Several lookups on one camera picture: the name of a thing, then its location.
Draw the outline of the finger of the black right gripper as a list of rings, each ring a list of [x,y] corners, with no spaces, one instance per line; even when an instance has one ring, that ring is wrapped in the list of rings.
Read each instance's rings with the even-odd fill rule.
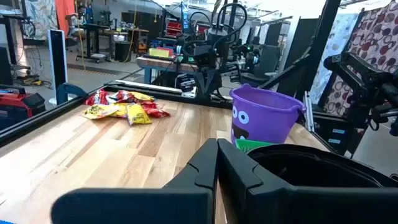
[[[222,87],[222,79],[217,69],[207,71],[207,81],[209,82],[207,93],[222,98],[219,89]]]
[[[202,72],[196,72],[194,75],[195,84],[197,86],[197,95],[199,98],[206,98],[205,94],[205,79]]]

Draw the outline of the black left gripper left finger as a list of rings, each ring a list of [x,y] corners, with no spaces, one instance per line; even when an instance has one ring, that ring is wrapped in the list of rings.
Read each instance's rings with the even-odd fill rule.
[[[52,205],[53,224],[214,224],[218,143],[208,139],[160,189],[76,189]]]

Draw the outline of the yellow candy bag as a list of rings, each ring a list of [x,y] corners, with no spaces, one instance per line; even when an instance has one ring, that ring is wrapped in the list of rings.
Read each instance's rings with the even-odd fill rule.
[[[86,109],[81,115],[88,119],[101,119],[117,112],[117,106],[111,105],[92,105]]]
[[[144,111],[143,107],[138,104],[127,105],[127,120],[130,125],[133,124],[151,124],[152,121],[149,119],[147,113]]]
[[[135,100],[140,100],[140,101],[154,101],[154,97],[139,93],[136,91],[130,91],[130,94],[134,97]]]
[[[128,103],[114,103],[111,106],[117,110],[110,114],[111,117],[126,118],[127,117],[127,105]]]

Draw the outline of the black halloween bucket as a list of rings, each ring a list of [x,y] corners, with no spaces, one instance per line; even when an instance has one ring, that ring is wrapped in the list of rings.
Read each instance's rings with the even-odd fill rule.
[[[292,185],[398,188],[398,181],[366,165],[314,147],[274,144],[255,148],[248,156]]]

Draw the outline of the wooden workbench blue legs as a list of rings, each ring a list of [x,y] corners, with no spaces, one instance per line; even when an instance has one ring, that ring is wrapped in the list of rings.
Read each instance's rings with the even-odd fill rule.
[[[152,70],[166,71],[166,72],[178,72],[178,73],[189,73],[195,74],[198,70],[196,65],[190,63],[177,63],[163,59],[138,57],[136,63],[140,68],[144,69],[144,83],[152,83]]]

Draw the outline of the black background robot station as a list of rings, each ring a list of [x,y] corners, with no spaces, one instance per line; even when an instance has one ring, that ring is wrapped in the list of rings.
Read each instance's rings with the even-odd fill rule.
[[[240,45],[233,49],[233,61],[227,66],[229,80],[233,83],[257,87],[276,74],[280,48],[275,45]]]

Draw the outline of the black cabinet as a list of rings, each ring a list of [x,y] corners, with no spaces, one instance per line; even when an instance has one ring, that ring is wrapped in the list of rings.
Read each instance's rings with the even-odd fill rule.
[[[130,42],[120,41],[115,43],[114,59],[119,62],[131,61]]]

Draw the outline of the black background table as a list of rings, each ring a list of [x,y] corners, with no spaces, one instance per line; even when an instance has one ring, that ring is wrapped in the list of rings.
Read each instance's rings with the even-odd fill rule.
[[[81,54],[76,56],[76,61],[81,58],[89,59],[96,63],[105,61],[106,55],[100,52],[100,31],[108,29],[108,26],[83,24],[81,28],[85,30],[86,50],[82,50]]]

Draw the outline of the blue curved metal object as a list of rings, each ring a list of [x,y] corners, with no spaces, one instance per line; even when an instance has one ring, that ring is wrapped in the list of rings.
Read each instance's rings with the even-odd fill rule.
[[[56,89],[57,105],[67,102],[69,94],[73,94],[82,98],[86,98],[88,96],[87,92],[82,88],[70,83],[63,83]]]

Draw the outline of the black machine assembly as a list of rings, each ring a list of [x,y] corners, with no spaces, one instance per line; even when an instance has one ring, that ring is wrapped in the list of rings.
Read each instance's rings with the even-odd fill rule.
[[[377,131],[381,123],[395,117],[390,135],[398,136],[398,75],[374,68],[347,52],[327,57],[323,65],[353,90],[347,100],[348,119],[354,126]]]

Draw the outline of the tower fan white base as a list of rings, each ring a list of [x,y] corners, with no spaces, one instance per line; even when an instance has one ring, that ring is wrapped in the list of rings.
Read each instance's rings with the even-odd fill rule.
[[[64,100],[57,96],[58,88],[68,81],[67,54],[65,46],[65,33],[63,30],[49,29],[47,31],[50,66],[52,75],[52,88],[54,98],[49,100],[53,105],[59,105]]]

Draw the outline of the orange cloth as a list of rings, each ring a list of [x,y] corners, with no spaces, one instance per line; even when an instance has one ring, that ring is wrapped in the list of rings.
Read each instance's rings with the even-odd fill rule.
[[[69,30],[69,25],[65,17],[75,13],[74,1],[75,0],[55,0],[59,29],[64,31],[65,36],[67,36]]]

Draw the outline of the red black tool case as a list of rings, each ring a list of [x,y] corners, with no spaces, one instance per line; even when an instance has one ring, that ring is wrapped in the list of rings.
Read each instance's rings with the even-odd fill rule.
[[[38,93],[6,93],[0,90],[0,130],[45,110],[45,100]]]

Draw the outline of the circle patterned fabric curtain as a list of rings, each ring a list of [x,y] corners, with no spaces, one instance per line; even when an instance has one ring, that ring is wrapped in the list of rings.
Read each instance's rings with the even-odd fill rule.
[[[362,15],[337,14],[313,81],[311,101],[327,113],[346,115],[353,94],[342,78],[323,66],[332,55],[351,52],[374,68],[398,71],[398,0],[364,11]]]

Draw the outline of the leaf patterned fabric curtain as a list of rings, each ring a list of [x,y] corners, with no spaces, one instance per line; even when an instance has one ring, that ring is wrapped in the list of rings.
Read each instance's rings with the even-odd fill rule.
[[[55,0],[25,0],[25,12],[30,22],[23,25],[24,38],[46,40],[49,29],[58,29]]]

